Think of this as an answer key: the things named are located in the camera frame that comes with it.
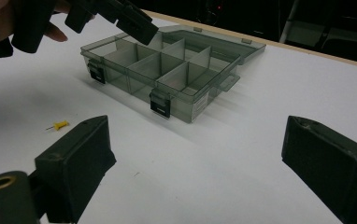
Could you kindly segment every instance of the white tabletop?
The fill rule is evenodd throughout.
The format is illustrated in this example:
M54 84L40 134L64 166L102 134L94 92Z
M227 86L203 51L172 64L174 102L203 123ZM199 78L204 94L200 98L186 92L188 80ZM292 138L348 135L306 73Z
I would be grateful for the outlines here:
M68 42L45 37L37 54L0 59L0 174L30 174L76 124L108 115L118 162L79 223L340 223L280 153L289 115L357 142L356 65L267 46L188 124L90 79L79 48L120 33L114 25L98 16L77 35L64 15L52 20ZM70 126L45 131L64 119Z

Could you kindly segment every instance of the transparent compartment box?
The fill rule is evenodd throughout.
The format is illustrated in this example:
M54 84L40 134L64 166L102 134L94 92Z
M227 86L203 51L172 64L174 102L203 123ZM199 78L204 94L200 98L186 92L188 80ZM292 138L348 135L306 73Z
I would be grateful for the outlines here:
M156 113L191 123L240 79L242 65L265 45L189 26L161 28L145 46L128 34L81 48L91 77L150 104Z

